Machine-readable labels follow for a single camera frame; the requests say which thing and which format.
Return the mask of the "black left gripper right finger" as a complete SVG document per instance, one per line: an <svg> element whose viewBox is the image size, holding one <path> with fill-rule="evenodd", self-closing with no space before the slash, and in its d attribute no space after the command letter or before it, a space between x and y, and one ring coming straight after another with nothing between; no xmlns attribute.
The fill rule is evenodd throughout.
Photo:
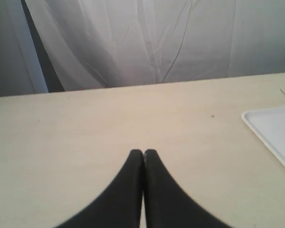
<svg viewBox="0 0 285 228"><path fill-rule="evenodd" d="M144 153L144 206L148 228L228 228L174 180L156 150Z"/></svg>

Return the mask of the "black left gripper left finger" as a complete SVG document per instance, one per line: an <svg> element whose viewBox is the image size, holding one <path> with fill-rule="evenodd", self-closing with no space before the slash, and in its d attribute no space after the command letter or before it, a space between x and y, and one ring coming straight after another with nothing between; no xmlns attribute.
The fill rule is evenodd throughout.
<svg viewBox="0 0 285 228"><path fill-rule="evenodd" d="M59 228L138 228L143 197L143 153L131 150L106 189Z"/></svg>

